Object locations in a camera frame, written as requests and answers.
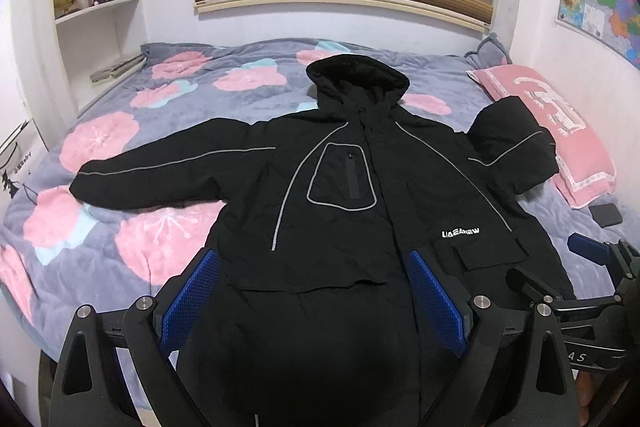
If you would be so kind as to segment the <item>black hooded jacket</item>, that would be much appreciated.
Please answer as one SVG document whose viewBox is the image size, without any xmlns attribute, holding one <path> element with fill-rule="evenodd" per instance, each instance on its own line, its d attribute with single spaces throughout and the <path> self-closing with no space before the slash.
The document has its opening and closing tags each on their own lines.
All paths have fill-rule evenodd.
<svg viewBox="0 0 640 427">
<path fill-rule="evenodd" d="M 70 193 L 116 210 L 222 202 L 216 283 L 178 356 L 215 426 L 413 426 L 454 368 L 414 297 L 430 256 L 472 295 L 518 309 L 521 268 L 572 283 L 518 196 L 558 171 L 519 98 L 457 132 L 413 115 L 408 78 L 343 54 L 307 74 L 318 106 L 255 124 L 211 119 L 83 165 Z"/>
</svg>

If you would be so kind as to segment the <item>black phone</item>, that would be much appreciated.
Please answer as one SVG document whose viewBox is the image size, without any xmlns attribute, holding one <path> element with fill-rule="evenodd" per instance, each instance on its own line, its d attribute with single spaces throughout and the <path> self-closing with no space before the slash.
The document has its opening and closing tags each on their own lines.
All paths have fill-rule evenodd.
<svg viewBox="0 0 640 427">
<path fill-rule="evenodd" d="M 614 227 L 623 222 L 622 213 L 615 204 L 591 205 L 589 212 L 593 221 L 597 222 L 602 229 Z"/>
</svg>

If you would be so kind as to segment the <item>pink pillow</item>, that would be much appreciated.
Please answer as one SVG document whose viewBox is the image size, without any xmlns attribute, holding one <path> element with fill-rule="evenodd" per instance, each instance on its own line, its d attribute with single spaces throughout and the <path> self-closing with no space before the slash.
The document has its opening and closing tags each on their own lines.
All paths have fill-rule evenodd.
<svg viewBox="0 0 640 427">
<path fill-rule="evenodd" d="M 535 69 L 499 65 L 470 70 L 468 76 L 495 101 L 513 95 L 553 136 L 559 173 L 553 183 L 570 207 L 586 207 L 615 191 L 617 173 L 597 133 Z"/>
</svg>

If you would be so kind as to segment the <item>floral grey pink bedspread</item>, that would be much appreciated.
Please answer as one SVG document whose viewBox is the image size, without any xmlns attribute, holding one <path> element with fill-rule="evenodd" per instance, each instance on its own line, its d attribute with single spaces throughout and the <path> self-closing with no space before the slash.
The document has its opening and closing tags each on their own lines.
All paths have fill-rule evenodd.
<svg viewBox="0 0 640 427">
<path fill-rule="evenodd" d="M 17 318 L 38 347 L 57 362 L 80 305 L 96 311 L 128 308 L 180 273 L 206 239 L 222 202 L 145 211 L 106 210 L 73 198 L 68 187 L 91 159 L 162 139 L 212 118 L 254 124 L 316 108 L 306 66 L 341 53 L 370 56 L 407 75 L 401 106 L 466 131 L 491 98 L 466 73 L 463 55 L 368 49 L 351 43 L 281 39 L 232 48 L 150 43 L 144 67 L 96 102 L 43 157 L 12 198 L 1 225 L 1 284 Z M 553 182 L 518 198 L 547 231 L 578 298 L 613 292 L 605 267 L 570 253 L 578 232 L 597 241 L 620 239 L 639 249 L 639 213 L 612 194 L 623 222 L 602 229 L 587 208 L 573 209 Z"/>
</svg>

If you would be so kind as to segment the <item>grey pillow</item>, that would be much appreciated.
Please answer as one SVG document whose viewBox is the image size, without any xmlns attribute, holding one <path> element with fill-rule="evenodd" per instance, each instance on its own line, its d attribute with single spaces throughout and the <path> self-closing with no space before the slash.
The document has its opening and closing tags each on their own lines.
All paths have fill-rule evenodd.
<svg viewBox="0 0 640 427">
<path fill-rule="evenodd" d="M 485 37 L 473 51 L 463 55 L 465 61 L 476 69 L 511 65 L 511 57 L 495 32 Z"/>
</svg>

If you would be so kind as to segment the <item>white bookshelf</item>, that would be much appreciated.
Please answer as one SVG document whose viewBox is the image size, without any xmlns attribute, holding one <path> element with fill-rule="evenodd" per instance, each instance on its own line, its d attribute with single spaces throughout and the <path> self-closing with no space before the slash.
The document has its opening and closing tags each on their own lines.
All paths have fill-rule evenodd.
<svg viewBox="0 0 640 427">
<path fill-rule="evenodd" d="M 79 114 L 141 66 L 146 41 L 142 0 L 89 4 L 55 17 L 70 95 Z"/>
</svg>

